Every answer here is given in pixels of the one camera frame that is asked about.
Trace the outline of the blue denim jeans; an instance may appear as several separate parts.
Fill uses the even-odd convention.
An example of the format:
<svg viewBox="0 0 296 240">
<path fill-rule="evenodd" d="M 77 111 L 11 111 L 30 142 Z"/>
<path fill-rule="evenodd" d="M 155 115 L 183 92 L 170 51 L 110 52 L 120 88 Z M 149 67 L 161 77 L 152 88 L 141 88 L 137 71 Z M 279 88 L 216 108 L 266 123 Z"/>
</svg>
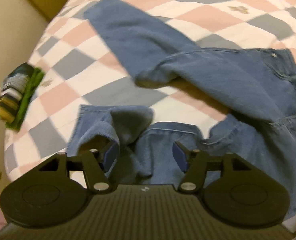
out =
<svg viewBox="0 0 296 240">
<path fill-rule="evenodd" d="M 142 103 L 81 105 L 67 154 L 88 142 L 117 142 L 107 177 L 121 184 L 178 185 L 184 174 L 173 142 L 214 156 L 235 153 L 282 184 L 296 215 L 296 63 L 290 50 L 201 48 L 160 19 L 121 0 L 102 0 L 84 13 L 142 88 L 167 85 L 226 112 L 208 137 L 183 122 L 153 122 Z"/>
</svg>

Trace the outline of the pink grey checkered quilt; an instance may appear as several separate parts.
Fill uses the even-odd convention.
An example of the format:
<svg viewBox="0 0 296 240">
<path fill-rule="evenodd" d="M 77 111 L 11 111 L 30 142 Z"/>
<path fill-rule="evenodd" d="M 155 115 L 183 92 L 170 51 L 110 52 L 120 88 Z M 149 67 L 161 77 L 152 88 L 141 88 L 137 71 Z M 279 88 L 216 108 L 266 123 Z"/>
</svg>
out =
<svg viewBox="0 0 296 240">
<path fill-rule="evenodd" d="M 45 77 L 6 132 L 10 180 L 98 134 L 120 145 L 109 178 L 176 185 L 179 140 L 283 184 L 296 231 L 296 0 L 69 0 L 29 63 Z"/>
</svg>

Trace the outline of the green folded garment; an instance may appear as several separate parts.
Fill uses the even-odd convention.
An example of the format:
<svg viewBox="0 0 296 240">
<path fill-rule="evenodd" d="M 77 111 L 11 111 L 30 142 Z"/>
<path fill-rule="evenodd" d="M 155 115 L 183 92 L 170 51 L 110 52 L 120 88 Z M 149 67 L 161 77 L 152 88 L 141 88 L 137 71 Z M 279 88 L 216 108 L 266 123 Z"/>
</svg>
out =
<svg viewBox="0 0 296 240">
<path fill-rule="evenodd" d="M 34 69 L 32 77 L 27 82 L 25 92 L 23 94 L 23 98 L 20 101 L 19 109 L 16 113 L 15 119 L 11 124 L 6 123 L 6 128 L 16 132 L 20 130 L 31 102 L 31 98 L 44 78 L 44 75 L 45 73 L 41 68 L 37 67 Z"/>
</svg>

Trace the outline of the striped folded shirt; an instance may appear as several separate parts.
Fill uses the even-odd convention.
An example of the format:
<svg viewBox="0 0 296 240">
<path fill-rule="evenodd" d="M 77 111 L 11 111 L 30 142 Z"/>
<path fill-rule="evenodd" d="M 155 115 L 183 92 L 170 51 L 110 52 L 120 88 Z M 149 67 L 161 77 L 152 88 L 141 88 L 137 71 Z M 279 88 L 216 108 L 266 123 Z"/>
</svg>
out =
<svg viewBox="0 0 296 240">
<path fill-rule="evenodd" d="M 4 78 L 0 88 L 0 119 L 11 124 L 17 115 L 34 67 L 23 63 Z"/>
</svg>

